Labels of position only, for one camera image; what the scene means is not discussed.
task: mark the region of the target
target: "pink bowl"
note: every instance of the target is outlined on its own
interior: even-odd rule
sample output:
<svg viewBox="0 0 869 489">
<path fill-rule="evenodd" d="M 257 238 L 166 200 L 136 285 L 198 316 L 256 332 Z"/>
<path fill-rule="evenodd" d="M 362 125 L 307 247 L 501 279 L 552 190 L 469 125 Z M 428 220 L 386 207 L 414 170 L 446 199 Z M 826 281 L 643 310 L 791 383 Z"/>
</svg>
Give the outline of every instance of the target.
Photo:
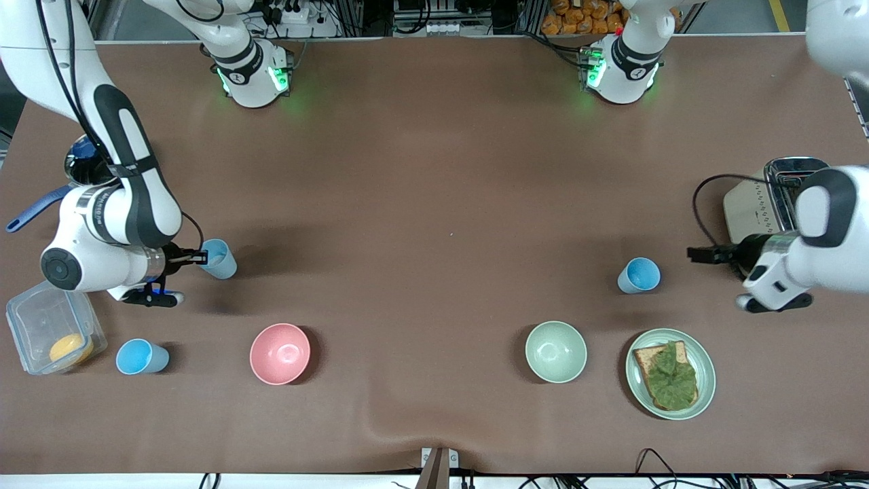
<svg viewBox="0 0 869 489">
<path fill-rule="evenodd" d="M 277 324 L 262 330 L 250 346 L 250 368 L 269 385 L 296 380 L 311 360 L 311 344 L 298 326 Z"/>
</svg>

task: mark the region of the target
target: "light blue cup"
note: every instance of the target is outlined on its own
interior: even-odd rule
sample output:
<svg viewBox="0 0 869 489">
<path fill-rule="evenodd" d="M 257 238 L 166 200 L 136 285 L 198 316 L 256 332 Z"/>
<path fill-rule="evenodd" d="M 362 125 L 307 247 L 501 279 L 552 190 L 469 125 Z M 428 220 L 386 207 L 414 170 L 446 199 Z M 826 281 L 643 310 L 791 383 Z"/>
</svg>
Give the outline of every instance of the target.
<svg viewBox="0 0 869 489">
<path fill-rule="evenodd" d="M 124 343 L 115 357 L 117 370 L 126 375 L 154 373 L 166 368 L 169 352 L 147 339 L 131 339 Z"/>
<path fill-rule="evenodd" d="M 648 258 L 634 258 L 619 274 L 619 288 L 626 294 L 651 291 L 660 282 L 660 270 Z"/>
<path fill-rule="evenodd" d="M 200 268 L 221 280 L 235 275 L 238 264 L 235 263 L 235 257 L 232 256 L 232 251 L 226 241 L 209 239 L 202 243 L 202 249 L 209 253 L 209 262 L 205 265 L 199 265 Z"/>
</svg>

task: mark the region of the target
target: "lettuce leaf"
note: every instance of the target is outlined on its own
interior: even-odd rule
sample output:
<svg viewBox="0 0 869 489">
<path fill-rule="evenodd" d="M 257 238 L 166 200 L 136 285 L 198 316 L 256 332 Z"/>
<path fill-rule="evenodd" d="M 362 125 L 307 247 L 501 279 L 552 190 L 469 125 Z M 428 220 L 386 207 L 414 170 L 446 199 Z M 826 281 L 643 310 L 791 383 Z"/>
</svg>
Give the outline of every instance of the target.
<svg viewBox="0 0 869 489">
<path fill-rule="evenodd" d="M 667 343 L 667 348 L 655 356 L 648 376 L 648 389 L 655 402 L 669 411 L 691 406 L 697 390 L 697 372 L 691 364 L 676 361 L 674 342 Z"/>
</svg>

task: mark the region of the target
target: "clear plastic container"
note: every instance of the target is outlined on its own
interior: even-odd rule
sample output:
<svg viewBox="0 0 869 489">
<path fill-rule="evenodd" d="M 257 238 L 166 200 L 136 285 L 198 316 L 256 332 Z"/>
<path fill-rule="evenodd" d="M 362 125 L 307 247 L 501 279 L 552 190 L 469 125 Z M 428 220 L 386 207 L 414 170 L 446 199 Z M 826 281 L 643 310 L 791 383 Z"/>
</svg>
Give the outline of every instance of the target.
<svg viewBox="0 0 869 489">
<path fill-rule="evenodd" d="M 88 296 L 49 282 L 10 300 L 6 320 L 21 366 L 31 375 L 66 372 L 106 347 Z"/>
</svg>

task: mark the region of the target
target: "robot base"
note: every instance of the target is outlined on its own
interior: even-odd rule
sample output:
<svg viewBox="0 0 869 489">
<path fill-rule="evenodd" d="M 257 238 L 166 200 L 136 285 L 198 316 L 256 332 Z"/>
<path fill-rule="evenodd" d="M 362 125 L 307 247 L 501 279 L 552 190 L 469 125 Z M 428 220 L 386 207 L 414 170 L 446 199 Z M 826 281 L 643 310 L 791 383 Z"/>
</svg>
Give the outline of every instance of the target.
<svg viewBox="0 0 869 489">
<path fill-rule="evenodd" d="M 613 62 L 613 43 L 617 38 L 615 34 L 609 34 L 590 46 L 593 50 L 600 50 L 603 56 L 597 66 L 591 69 L 580 69 L 580 82 L 583 87 L 596 91 L 613 104 L 632 104 L 640 100 L 646 90 L 652 88 L 654 75 L 660 64 L 655 64 L 648 73 L 643 68 L 634 70 L 630 75 L 637 79 L 631 79 Z"/>
<path fill-rule="evenodd" d="M 223 90 L 242 107 L 255 109 L 271 104 L 280 96 L 289 96 L 293 77 L 293 54 L 269 41 L 257 39 L 264 53 L 269 53 L 269 62 L 253 73 L 243 84 L 233 82 L 233 73 L 224 76 L 220 68 L 217 74 L 223 81 Z"/>
</svg>

